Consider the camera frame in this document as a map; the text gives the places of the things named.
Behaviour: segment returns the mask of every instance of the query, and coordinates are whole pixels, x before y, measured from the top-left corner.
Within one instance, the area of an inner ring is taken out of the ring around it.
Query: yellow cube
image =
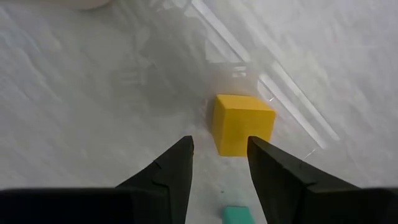
[[[221,156],[247,157],[248,137],[270,141],[276,112],[252,96],[217,95],[213,137]]]

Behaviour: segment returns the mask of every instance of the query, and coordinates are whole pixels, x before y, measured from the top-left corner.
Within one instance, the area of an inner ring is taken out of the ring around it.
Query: table surface
[[[217,155],[217,93],[278,112],[272,143],[361,187],[398,184],[398,2],[0,2],[0,187],[110,187],[184,135],[187,223],[264,223],[245,158]]]

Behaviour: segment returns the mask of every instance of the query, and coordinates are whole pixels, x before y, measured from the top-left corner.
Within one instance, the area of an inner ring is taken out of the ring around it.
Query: teal block
[[[254,224],[247,207],[228,206],[223,211],[223,224]]]

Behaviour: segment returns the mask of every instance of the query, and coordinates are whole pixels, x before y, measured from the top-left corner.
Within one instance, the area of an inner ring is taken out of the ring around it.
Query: gray marble surface
[[[362,187],[398,185],[398,2],[0,2],[0,187],[115,186],[184,135],[187,223],[264,223],[244,158],[217,156],[217,93],[277,110],[272,143]]]

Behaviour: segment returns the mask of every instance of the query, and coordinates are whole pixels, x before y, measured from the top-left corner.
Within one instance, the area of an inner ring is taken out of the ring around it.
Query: wooden block
[[[223,224],[254,224],[247,207],[228,206],[223,211]]]
[[[219,155],[247,157],[249,136],[270,141],[276,112],[252,96],[217,95],[213,138]]]

